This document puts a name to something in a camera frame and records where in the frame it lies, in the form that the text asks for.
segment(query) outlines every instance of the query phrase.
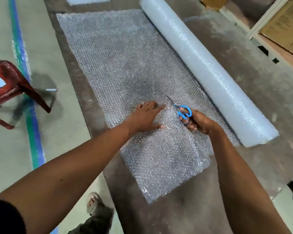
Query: person's left hand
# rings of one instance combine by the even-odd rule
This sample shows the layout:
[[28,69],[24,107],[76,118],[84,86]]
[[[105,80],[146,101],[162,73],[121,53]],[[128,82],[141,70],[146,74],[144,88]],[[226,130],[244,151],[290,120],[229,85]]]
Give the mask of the person's left hand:
[[155,117],[166,105],[158,105],[155,101],[139,104],[135,111],[124,121],[133,133],[166,128],[160,123],[153,123]]

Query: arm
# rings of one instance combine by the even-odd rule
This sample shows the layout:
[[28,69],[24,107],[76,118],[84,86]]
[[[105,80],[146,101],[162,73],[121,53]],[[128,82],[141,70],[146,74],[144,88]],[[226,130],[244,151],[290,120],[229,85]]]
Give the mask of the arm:
[[27,233],[50,233],[135,133],[163,127],[153,120],[164,107],[154,101],[138,105],[122,124],[28,173],[0,200],[18,209]]
[[192,110],[192,113],[187,127],[208,134],[211,139],[220,191],[234,234],[291,234],[267,192],[223,129],[198,110]]

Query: person's left arm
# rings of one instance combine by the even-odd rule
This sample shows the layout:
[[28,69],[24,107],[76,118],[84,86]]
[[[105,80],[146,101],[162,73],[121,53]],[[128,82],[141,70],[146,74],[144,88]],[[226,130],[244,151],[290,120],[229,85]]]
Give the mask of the person's left arm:
[[28,234],[50,233],[134,134],[164,128],[153,123],[164,107],[155,101],[138,105],[122,124],[28,173],[0,200],[17,208]]

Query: person's right arm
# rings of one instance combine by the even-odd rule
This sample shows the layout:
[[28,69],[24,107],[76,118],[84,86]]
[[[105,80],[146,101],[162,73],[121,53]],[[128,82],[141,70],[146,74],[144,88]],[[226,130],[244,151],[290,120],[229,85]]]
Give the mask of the person's right arm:
[[199,130],[211,139],[217,161],[220,191],[234,234],[291,234],[267,192],[224,130],[198,110],[192,110],[192,113],[187,127],[190,130]]

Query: work surface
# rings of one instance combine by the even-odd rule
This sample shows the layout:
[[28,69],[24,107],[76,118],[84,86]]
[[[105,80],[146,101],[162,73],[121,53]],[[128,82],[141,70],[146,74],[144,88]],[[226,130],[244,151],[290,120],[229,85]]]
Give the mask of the work surface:
[[[238,148],[269,195],[275,197],[293,177],[293,72],[281,62],[270,61],[220,13],[203,10],[192,0],[166,1],[280,132],[268,144]],[[45,2],[88,129],[95,137],[106,128],[103,112],[55,14],[139,8],[138,0],[75,7],[65,0]],[[125,233],[231,233],[214,157],[203,173],[151,205],[119,155],[104,174]]]

